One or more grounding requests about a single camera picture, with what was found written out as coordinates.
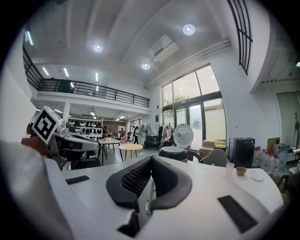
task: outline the standing fan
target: standing fan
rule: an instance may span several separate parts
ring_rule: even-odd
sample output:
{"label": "standing fan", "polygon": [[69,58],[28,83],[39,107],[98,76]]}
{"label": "standing fan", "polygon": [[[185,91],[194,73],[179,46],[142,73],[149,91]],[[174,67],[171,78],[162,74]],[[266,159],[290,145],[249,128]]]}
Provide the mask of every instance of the standing fan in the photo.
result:
{"label": "standing fan", "polygon": [[116,131],[113,130],[113,129],[108,129],[108,130],[107,130],[107,136],[108,136],[108,137],[112,137],[112,138],[117,137]]}
{"label": "standing fan", "polygon": [[144,143],[144,148],[148,148],[147,147],[147,143],[148,143],[147,136],[151,136],[152,129],[148,125],[143,125],[140,129],[140,134],[142,137],[144,137],[146,139],[146,141]]}

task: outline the cardboard box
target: cardboard box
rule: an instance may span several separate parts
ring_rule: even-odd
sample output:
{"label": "cardboard box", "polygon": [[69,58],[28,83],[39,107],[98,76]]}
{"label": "cardboard box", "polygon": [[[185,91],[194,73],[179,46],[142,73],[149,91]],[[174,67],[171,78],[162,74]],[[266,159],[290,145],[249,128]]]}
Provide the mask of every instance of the cardboard box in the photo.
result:
{"label": "cardboard box", "polygon": [[202,147],[214,148],[215,147],[215,141],[203,140],[202,141]]}
{"label": "cardboard box", "polygon": [[209,147],[200,147],[199,149],[199,155],[201,158],[204,158],[209,155],[209,153],[213,150],[214,148],[209,148]]}

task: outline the round table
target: round table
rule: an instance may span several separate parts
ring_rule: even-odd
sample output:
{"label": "round table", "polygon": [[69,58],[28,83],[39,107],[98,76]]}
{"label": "round table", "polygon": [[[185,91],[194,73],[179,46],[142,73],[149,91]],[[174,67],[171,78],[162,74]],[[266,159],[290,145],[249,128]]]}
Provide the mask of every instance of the round table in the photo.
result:
{"label": "round table", "polygon": [[130,157],[132,159],[132,151],[135,150],[135,155],[137,157],[137,150],[140,150],[143,148],[143,145],[140,145],[140,144],[132,144],[132,143],[125,143],[125,144],[121,144],[119,146],[120,149],[123,149],[125,150],[125,159],[124,161],[126,161],[126,155],[127,155],[127,151],[130,151]]}

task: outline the tree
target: tree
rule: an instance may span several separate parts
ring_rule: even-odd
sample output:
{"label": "tree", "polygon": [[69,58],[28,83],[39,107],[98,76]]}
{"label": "tree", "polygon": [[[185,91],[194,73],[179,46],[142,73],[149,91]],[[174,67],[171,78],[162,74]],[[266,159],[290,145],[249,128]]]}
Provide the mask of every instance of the tree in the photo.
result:
{"label": "tree", "polygon": [[[189,96],[184,97],[184,96],[181,96],[181,95],[177,95],[175,97],[175,103],[181,102],[182,100],[186,100],[186,99],[189,99]],[[170,101],[169,99],[165,98],[165,106],[168,106],[168,105],[171,105],[171,104],[173,104],[173,101],[172,100]]]}

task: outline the small bowl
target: small bowl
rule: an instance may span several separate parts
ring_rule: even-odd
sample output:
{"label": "small bowl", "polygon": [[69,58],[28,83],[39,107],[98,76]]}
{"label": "small bowl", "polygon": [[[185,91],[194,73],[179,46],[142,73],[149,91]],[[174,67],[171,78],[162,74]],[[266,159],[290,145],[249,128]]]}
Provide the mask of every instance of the small bowl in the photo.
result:
{"label": "small bowl", "polygon": [[236,174],[239,176],[244,176],[244,174],[247,172],[247,168],[245,167],[237,167],[236,168]]}

